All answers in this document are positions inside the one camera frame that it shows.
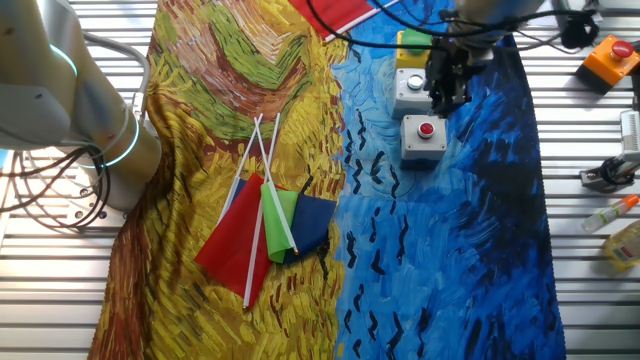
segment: yellow bottle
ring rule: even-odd
[[[623,269],[640,264],[640,220],[611,235],[604,242],[604,249]]]

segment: metal grating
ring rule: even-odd
[[[85,29],[146,53],[155,0],[70,2]],[[603,35],[640,40],[640,4],[631,0],[612,3],[635,10],[611,12],[602,23]],[[543,38],[555,31],[527,30]],[[532,43],[516,38],[520,45]],[[130,101],[142,69],[110,50],[94,46],[89,50]],[[565,55],[548,47],[522,53],[538,119],[568,358],[640,359],[640,267],[613,278],[615,270],[600,250],[609,234],[640,219],[640,208],[595,235],[584,235],[579,228],[582,219],[598,208],[640,193],[640,184],[604,196],[583,189],[577,176],[580,169],[598,166],[621,152],[619,114],[630,107],[631,82],[623,80],[603,98],[592,95],[572,79],[586,54],[588,51]],[[38,160],[48,161],[48,154],[38,152]],[[70,172],[72,179],[76,171]],[[0,186],[4,189],[6,183],[0,182]],[[62,181],[57,188],[78,191]],[[65,218],[71,212],[68,203],[54,195],[43,202],[57,216]],[[53,233],[20,211],[0,221],[4,231],[0,246],[0,359],[86,358],[101,311],[111,245],[122,221],[117,213],[110,213],[82,235]]]

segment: red fabric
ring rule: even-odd
[[[351,21],[373,10],[366,0],[311,0],[313,8],[316,10],[320,18],[334,30],[338,30],[347,25]],[[330,32],[320,25],[313,17],[307,0],[289,0],[291,5],[295,7],[302,16],[311,24],[316,32],[326,39],[331,35]]]
[[[244,297],[247,283],[262,183],[260,176],[251,175],[195,259],[211,276],[241,297]],[[253,306],[258,299],[271,265],[266,239],[262,223],[249,306]]]

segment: emergency stop button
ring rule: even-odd
[[[615,60],[622,60],[633,55],[633,46],[626,41],[618,40],[611,46],[611,56]]]
[[[418,126],[418,136],[423,139],[430,139],[436,132],[436,128],[431,123],[422,123]]]

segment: white flag stick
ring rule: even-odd
[[[262,122],[262,114],[260,114],[260,118],[258,119],[258,123]],[[240,183],[240,174],[242,174],[242,169],[244,168],[244,164],[247,162],[247,158],[249,158],[249,150],[251,150],[251,146],[253,145],[253,139],[255,139],[257,134],[257,129],[253,129],[253,134],[251,134],[251,139],[249,139],[249,143],[247,144],[247,148],[244,150],[244,155],[242,156],[242,161],[240,162],[240,167],[236,172],[236,176],[233,178],[233,183],[231,184],[231,189],[227,194],[227,199],[224,201],[224,206],[222,206],[222,212],[220,213],[220,217],[218,218],[218,224],[222,221],[224,215],[229,211],[231,207],[231,203],[233,202],[233,196],[236,194],[236,189],[238,189],[238,183]]]
[[[271,137],[271,148],[269,149],[269,157],[265,159],[265,166],[270,167],[271,161],[273,160],[273,150],[276,146],[276,137],[278,135],[278,125],[280,124],[280,113],[278,113],[278,117],[276,117],[276,126],[273,129],[273,136]],[[256,126],[254,129],[254,134],[259,132],[260,128]],[[253,274],[256,268],[256,256],[258,254],[258,242],[260,241],[260,228],[262,227],[262,200],[260,200],[260,204],[258,205],[258,217],[256,218],[256,226],[253,230],[253,244],[251,244],[251,259],[249,260],[249,272],[247,274],[247,283],[244,288],[244,300],[242,303],[243,308],[248,308],[249,303],[251,301],[251,287],[253,286]]]
[[[257,120],[255,121],[255,123],[256,123],[256,126],[260,126],[260,123],[258,123]],[[260,131],[258,131],[258,143],[260,144],[260,151],[262,151],[262,157],[266,159],[267,155],[265,154],[265,151],[264,151],[264,145],[262,144],[262,135],[260,135]],[[269,192],[271,193],[271,196],[273,197],[273,201],[275,202],[276,212],[278,213],[278,219],[280,220],[280,223],[284,228],[284,232],[285,232],[285,235],[287,236],[287,241],[289,242],[289,246],[291,246],[295,254],[298,255],[299,254],[298,247],[296,246],[295,241],[293,241],[293,235],[291,234],[289,223],[287,222],[287,218],[284,216],[284,211],[282,210],[282,205],[280,204],[280,199],[278,198],[278,193],[276,192],[276,187],[273,185],[273,177],[271,176],[271,170],[269,170],[268,167],[265,169],[265,177],[269,179],[269,181],[267,182],[267,186],[269,188]]]

